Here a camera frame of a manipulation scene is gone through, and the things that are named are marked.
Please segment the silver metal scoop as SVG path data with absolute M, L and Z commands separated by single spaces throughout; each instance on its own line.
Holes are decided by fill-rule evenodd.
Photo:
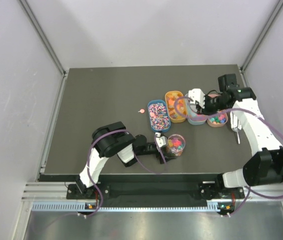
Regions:
M 233 111 L 230 112 L 230 126 L 231 129 L 236 133 L 237 143 L 240 144 L 241 140 L 239 132 L 242 130 L 242 125 Z

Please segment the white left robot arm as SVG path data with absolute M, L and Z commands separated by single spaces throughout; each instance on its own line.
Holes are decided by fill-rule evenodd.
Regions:
M 109 158 L 117 156 L 125 167 L 130 167 L 138 162 L 138 156 L 154 155 L 160 164 L 166 164 L 176 158 L 166 150 L 167 146 L 168 138 L 163 133 L 156 132 L 154 141 L 148 142 L 142 134 L 129 133 L 121 121 L 97 128 L 92 133 L 85 167 L 75 180 L 77 192 L 86 199 L 94 195 L 94 184 Z

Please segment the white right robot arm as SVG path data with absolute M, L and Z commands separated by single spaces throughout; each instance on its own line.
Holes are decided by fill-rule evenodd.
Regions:
M 218 85 L 220 93 L 215 97 L 199 88 L 189 90 L 190 102 L 202 117 L 226 112 L 237 117 L 252 156 L 242 168 L 220 173 L 215 180 L 215 193 L 226 198 L 234 188 L 283 183 L 283 145 L 277 139 L 279 133 L 266 124 L 254 91 L 240 87 L 234 73 L 220 76 Z

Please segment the pink candy tray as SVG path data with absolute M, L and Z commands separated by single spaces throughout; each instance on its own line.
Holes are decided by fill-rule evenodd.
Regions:
M 222 113 L 219 116 L 211 117 L 207 119 L 207 124 L 213 128 L 220 128 L 226 125 L 228 122 L 228 115 L 226 113 Z

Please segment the light blue candy tray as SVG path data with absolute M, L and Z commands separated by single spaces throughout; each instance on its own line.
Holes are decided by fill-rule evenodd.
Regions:
M 187 121 L 191 125 L 202 125 L 206 122 L 206 117 L 198 114 L 197 106 L 194 101 L 185 99 L 186 111 L 187 111 Z

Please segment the orange candy tray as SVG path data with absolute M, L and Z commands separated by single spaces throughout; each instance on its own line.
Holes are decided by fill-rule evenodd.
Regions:
M 165 102 L 168 107 L 168 115 L 172 123 L 182 123 L 186 120 L 187 108 L 184 99 L 177 100 L 184 95 L 178 90 L 168 91 L 165 94 Z

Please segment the aluminium right frame post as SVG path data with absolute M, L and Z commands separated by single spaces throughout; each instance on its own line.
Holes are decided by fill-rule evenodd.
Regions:
M 283 10 L 283 0 L 277 0 L 273 10 L 270 12 L 270 15 L 267 17 L 266 22 L 262 25 L 261 31 L 258 34 L 251 49 L 249 50 L 248 55 L 246 56 L 243 64 L 239 68 L 242 73 L 244 73 L 248 69 L 254 56 L 256 55 L 262 43 L 266 39 L 267 34 L 271 30 L 272 26 L 275 24 L 275 21 L 280 15 L 282 10 Z

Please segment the aluminium frame post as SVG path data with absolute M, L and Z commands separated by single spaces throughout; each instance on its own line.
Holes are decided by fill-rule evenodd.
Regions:
M 24 11 L 25 15 L 27 16 L 28 20 L 30 21 L 33 29 L 35 30 L 36 34 L 38 35 L 41 43 L 43 44 L 45 50 L 47 51 L 48 55 L 50 56 L 51 60 L 53 61 L 54 65 L 61 73 L 62 76 L 66 74 L 66 70 L 63 67 L 61 61 L 59 60 L 56 52 L 54 51 L 47 35 L 45 34 L 41 24 L 39 23 L 36 15 L 34 14 L 31 6 L 29 5 L 27 0 L 17 0 L 20 4 L 22 10 Z
M 283 10 L 283 0 L 277 0 L 273 10 L 270 12 L 270 15 L 267 17 L 266 22 L 262 25 L 261 31 L 258 34 L 251 49 L 249 50 L 248 55 L 246 56 L 243 64 L 239 68 L 242 73 L 244 73 L 248 69 L 254 56 L 256 55 L 262 43 L 266 39 L 267 34 L 271 30 L 272 26 L 275 24 L 275 21 L 280 15 L 282 10 Z

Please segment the aluminium front frame rail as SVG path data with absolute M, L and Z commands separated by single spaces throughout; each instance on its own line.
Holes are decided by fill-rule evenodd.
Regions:
M 59 201 L 59 200 L 87 200 L 95 194 L 102 194 L 104 200 L 118 196 L 189 196 L 195 200 L 230 199 L 235 193 L 236 199 L 243 199 L 245 187 L 227 188 L 218 193 L 213 182 L 117 182 L 104 181 L 97 187 L 90 187 L 81 192 L 76 183 L 69 185 L 61 182 L 28 183 L 22 194 L 23 200 L 29 201 Z

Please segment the aluminium left frame post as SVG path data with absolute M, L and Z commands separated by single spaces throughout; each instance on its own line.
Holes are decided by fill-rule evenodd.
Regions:
M 24 11 L 25 15 L 27 16 L 28 20 L 30 21 L 33 29 L 35 30 L 36 34 L 38 35 L 41 43 L 43 44 L 45 50 L 47 51 L 48 55 L 50 56 L 51 60 L 53 61 L 54 65 L 61 73 L 62 76 L 66 74 L 66 70 L 63 67 L 61 61 L 59 60 L 56 52 L 54 51 L 47 35 L 45 34 L 41 24 L 39 23 L 36 15 L 34 14 L 31 6 L 29 5 L 27 0 L 17 0 L 20 4 L 22 10 Z

